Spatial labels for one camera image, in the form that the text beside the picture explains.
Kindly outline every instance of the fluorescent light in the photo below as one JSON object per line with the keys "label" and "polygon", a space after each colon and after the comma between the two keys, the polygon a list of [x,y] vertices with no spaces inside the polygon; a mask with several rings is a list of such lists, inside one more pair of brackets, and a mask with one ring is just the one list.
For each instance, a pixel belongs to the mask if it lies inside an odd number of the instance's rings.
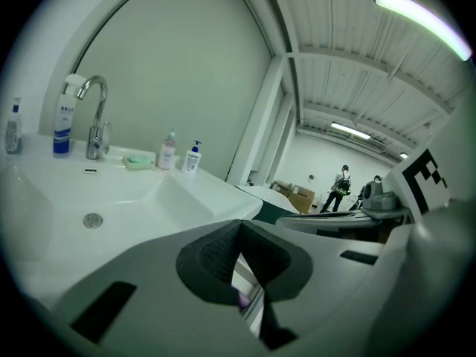
{"label": "fluorescent light", "polygon": [[330,126],[336,129],[340,129],[341,131],[349,132],[350,134],[359,136],[360,138],[364,138],[365,140],[370,139],[370,135],[364,134],[363,132],[356,131],[355,129],[351,129],[346,126],[341,126],[340,124],[337,124],[337,123],[332,123]]}
{"label": "fluorescent light", "polygon": [[421,5],[418,5],[415,1],[375,0],[375,3],[383,8],[400,13],[422,25],[444,41],[463,61],[466,61],[471,56],[472,50],[464,39],[452,30],[442,19]]}

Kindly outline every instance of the black pants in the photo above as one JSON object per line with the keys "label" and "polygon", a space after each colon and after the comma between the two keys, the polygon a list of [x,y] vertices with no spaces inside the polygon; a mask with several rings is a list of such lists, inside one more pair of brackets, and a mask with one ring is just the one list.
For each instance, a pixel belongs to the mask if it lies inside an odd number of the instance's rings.
{"label": "black pants", "polygon": [[324,204],[324,206],[322,207],[322,210],[319,213],[325,213],[325,211],[327,210],[327,208],[329,207],[333,199],[335,199],[335,204],[332,211],[337,211],[337,209],[339,208],[339,205],[341,204],[342,196],[340,194],[337,194],[336,192],[331,192],[329,194],[329,198],[327,199],[327,202]]}

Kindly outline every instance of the faucet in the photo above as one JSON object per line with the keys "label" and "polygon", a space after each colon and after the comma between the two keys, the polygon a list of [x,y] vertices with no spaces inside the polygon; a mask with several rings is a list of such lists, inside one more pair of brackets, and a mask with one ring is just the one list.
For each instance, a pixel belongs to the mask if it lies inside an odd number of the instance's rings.
{"label": "faucet", "polygon": [[88,160],[98,160],[109,151],[109,130],[111,124],[110,122],[105,122],[102,128],[99,127],[104,104],[106,103],[107,98],[106,80],[100,75],[94,75],[84,82],[80,87],[80,90],[77,92],[76,97],[83,100],[89,88],[95,84],[98,84],[101,87],[101,96],[92,127],[89,128],[88,144],[86,147],[86,158]]}

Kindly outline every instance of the sink drain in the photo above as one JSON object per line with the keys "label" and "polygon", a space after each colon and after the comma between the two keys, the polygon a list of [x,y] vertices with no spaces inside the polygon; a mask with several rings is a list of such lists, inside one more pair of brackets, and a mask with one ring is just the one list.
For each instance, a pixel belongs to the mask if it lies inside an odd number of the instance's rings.
{"label": "sink drain", "polygon": [[97,213],[86,214],[83,219],[83,224],[90,229],[99,228],[103,223],[103,217]]}

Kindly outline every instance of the bottle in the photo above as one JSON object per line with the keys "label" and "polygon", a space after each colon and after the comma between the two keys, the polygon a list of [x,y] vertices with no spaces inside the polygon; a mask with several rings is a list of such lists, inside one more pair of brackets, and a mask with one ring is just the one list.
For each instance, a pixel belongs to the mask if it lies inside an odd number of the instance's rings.
{"label": "bottle", "polygon": [[195,141],[195,145],[193,146],[191,151],[187,151],[187,154],[184,159],[184,165],[181,168],[183,173],[188,173],[190,175],[194,175],[196,170],[199,168],[200,158],[202,158],[202,154],[199,153],[199,144],[201,141]]}
{"label": "bottle", "polygon": [[20,97],[15,97],[13,110],[7,123],[5,150],[10,154],[18,154],[22,151],[22,116],[18,112],[20,100]]}
{"label": "bottle", "polygon": [[173,164],[173,154],[176,151],[176,134],[173,129],[170,130],[167,139],[161,145],[161,151],[158,154],[157,167],[162,170],[169,170]]}
{"label": "bottle", "polygon": [[59,96],[57,116],[54,120],[53,156],[55,158],[69,154],[69,138],[77,102],[76,94],[85,81],[86,78],[78,74],[69,74],[65,79],[68,85],[65,94]]}

